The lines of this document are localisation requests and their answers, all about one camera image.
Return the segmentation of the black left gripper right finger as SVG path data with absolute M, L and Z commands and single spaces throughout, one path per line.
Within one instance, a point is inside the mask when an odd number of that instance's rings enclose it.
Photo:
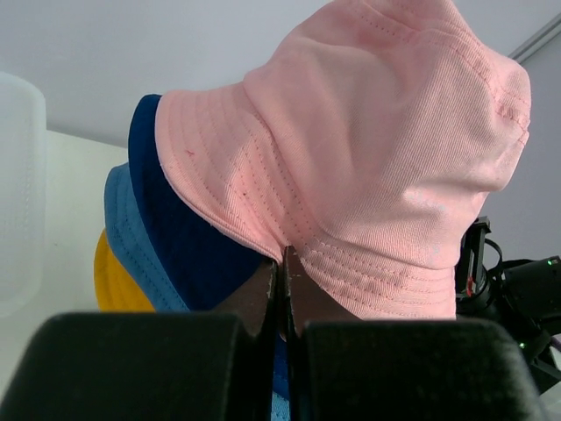
M 355 318 L 293 247 L 282 268 L 294 420 L 545 420 L 519 346 L 481 319 Z

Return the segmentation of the dark blue bucket hat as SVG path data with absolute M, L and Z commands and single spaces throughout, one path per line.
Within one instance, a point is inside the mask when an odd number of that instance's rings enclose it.
M 158 95 L 139 101 L 128 136 L 132 190 L 153 250 L 190 310 L 236 312 L 255 328 L 266 308 L 266 259 L 222 234 L 175 194 L 155 144 L 159 101 Z

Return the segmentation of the pink hat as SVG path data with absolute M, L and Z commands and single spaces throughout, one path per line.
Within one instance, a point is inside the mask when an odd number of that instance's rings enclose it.
M 452 319 L 460 241 L 529 137 L 530 79 L 450 1 L 333 1 L 242 82 L 163 95 L 160 165 L 363 319 Z

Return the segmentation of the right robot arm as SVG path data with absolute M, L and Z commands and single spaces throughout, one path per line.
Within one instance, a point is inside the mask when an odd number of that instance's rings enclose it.
M 461 241 L 455 267 L 456 311 L 501 325 L 517 342 L 538 391 L 560 383 L 552 349 L 560 348 L 560 257 L 504 260 L 486 236 L 487 217 L 477 218 Z

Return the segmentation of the yellow bucket hat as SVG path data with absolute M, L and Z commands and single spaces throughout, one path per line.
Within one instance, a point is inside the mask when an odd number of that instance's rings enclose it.
M 145 293 L 110 249 L 106 231 L 96 245 L 93 267 L 98 309 L 102 312 L 155 312 Z

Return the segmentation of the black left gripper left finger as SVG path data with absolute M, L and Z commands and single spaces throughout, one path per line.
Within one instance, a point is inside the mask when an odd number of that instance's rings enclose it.
M 32 335 L 4 420 L 268 420 L 277 267 L 214 310 L 63 313 Z

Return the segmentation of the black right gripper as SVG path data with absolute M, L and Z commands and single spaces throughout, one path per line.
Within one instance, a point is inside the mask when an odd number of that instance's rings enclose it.
M 505 320 L 508 314 L 502 294 L 502 251 L 486 236 L 491 232 L 488 217 L 478 217 L 461 240 L 455 267 L 456 314 L 458 318 Z M 489 245 L 499 255 L 496 265 L 484 265 L 484 249 Z

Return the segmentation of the light blue bucket hat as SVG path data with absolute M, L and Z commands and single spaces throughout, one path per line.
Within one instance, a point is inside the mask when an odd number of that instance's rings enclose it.
M 253 274 L 263 257 L 224 236 L 189 207 L 178 245 L 187 253 L 180 280 L 171 281 L 156 254 L 133 191 L 129 165 L 114 167 L 104 187 L 106 238 L 110 250 L 158 311 L 210 310 Z

